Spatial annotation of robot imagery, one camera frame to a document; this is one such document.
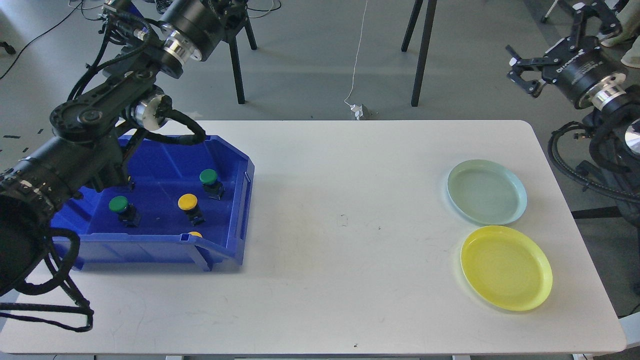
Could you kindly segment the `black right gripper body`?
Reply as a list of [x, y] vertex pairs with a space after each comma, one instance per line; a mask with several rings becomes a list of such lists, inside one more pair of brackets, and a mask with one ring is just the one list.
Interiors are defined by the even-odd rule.
[[551, 60], [551, 84], [575, 109], [604, 109], [626, 93], [626, 69], [602, 50], [594, 36], [586, 36], [578, 45], [560, 39], [551, 48]]

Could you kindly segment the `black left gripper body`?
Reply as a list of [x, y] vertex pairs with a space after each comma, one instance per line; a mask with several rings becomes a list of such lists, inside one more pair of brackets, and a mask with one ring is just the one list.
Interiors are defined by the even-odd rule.
[[247, 10], [246, 0], [174, 0], [159, 21], [165, 32], [176, 31], [194, 46], [192, 59], [204, 62], [245, 27]]

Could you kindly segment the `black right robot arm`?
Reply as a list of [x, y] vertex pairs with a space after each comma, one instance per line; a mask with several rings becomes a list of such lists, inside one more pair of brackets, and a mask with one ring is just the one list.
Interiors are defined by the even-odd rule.
[[[639, 227], [639, 86], [623, 84], [627, 70], [603, 50], [601, 37], [622, 33], [622, 25], [603, 0], [588, 0], [573, 9], [573, 25], [543, 55], [521, 57], [507, 46], [507, 76], [537, 98], [545, 85], [554, 85], [575, 109], [591, 109], [582, 121], [569, 121], [551, 134], [547, 151], [551, 163], [565, 176], [613, 199], [615, 205], [574, 210], [573, 218], [623, 218]], [[589, 139], [590, 161], [568, 164], [558, 143], [569, 132]]]

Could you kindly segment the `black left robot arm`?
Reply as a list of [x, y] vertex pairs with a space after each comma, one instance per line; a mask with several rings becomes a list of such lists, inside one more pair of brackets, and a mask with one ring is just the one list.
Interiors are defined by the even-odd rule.
[[92, 64], [52, 110], [53, 138], [1, 173], [1, 294], [41, 296], [61, 289], [74, 306], [1, 304], [1, 316], [89, 332], [94, 310], [70, 277], [81, 239], [51, 221], [82, 187], [97, 192], [131, 184], [128, 162], [144, 140], [192, 146], [205, 130], [156, 86], [178, 79], [189, 59], [206, 61], [217, 45], [231, 52], [237, 99], [245, 102], [236, 37], [258, 48], [246, 0], [172, 0], [159, 20], [130, 0], [102, 5], [102, 44]]

